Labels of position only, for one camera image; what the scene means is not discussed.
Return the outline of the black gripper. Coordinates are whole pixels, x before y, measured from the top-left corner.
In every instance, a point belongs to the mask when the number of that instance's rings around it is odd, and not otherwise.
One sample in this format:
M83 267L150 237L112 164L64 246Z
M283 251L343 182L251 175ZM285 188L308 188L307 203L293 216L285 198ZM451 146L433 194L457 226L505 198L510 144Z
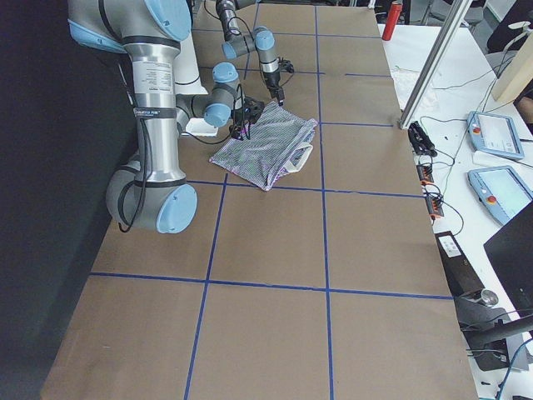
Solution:
M285 93L280 84L280 71L276 70L275 72L263 72L262 78L271 95L271 98L275 98L278 105L283 106L285 102Z
M229 127L231 138L244 140L251 138L252 125L257 123L264 110L264 102L245 96L241 107L232 111L232 125Z

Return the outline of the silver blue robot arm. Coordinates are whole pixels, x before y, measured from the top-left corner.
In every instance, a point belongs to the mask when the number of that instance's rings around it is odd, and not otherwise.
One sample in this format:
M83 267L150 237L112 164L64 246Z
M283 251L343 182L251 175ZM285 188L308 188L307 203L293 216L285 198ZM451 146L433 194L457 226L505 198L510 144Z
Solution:
M197 209L197 193L180 169L178 139L193 118L231 136L255 123L263 106L246 97L235 67L217 64L211 92L194 86L177 92L178 75L197 70L192 15L185 1L71 1L68 22L79 44L122 53L132 62L126 87L137 120L138 151L107 187L107 209L122 232L145 228L180 233Z
M262 78L271 95L282 106L285 100L284 89L281 87L281 59L276 50L273 33L260 26L253 31L244 32L239 28L237 10L251 6L258 1L217 0L216 12L221 21L225 42L222 51L228 60L256 52Z

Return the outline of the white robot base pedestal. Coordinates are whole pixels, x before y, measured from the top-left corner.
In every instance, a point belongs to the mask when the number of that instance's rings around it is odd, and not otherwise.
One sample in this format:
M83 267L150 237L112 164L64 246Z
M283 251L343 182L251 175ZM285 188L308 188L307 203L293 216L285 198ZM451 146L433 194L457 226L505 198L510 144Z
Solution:
M180 41L180 54L174 59L173 73L176 94L207 94L207 90L202 85L197 57L194 48L192 34ZM215 137L218 132L217 127L213 127L205 122L201 117L192 117L185 131L199 137Z

